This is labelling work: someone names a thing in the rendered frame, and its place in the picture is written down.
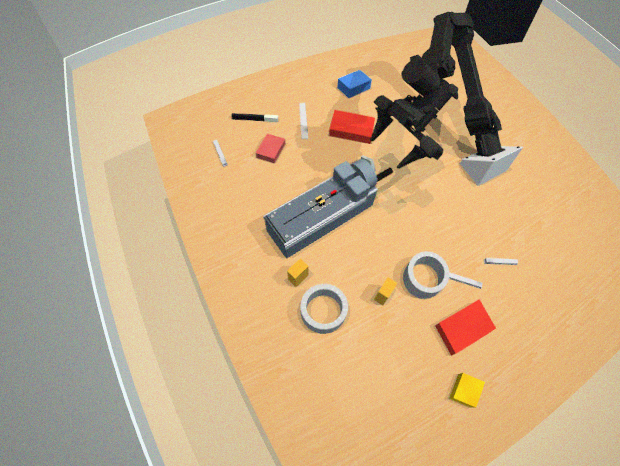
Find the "red rectangular block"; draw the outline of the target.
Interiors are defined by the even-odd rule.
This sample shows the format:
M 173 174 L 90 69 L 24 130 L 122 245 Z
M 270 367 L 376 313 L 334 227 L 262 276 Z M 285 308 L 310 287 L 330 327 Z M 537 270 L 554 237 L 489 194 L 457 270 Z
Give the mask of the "red rectangular block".
M 435 327 L 451 356 L 496 329 L 480 300 Z
M 329 136 L 370 144 L 374 117 L 334 111 Z
M 285 145 L 286 139 L 267 133 L 255 152 L 256 158 L 275 163 Z

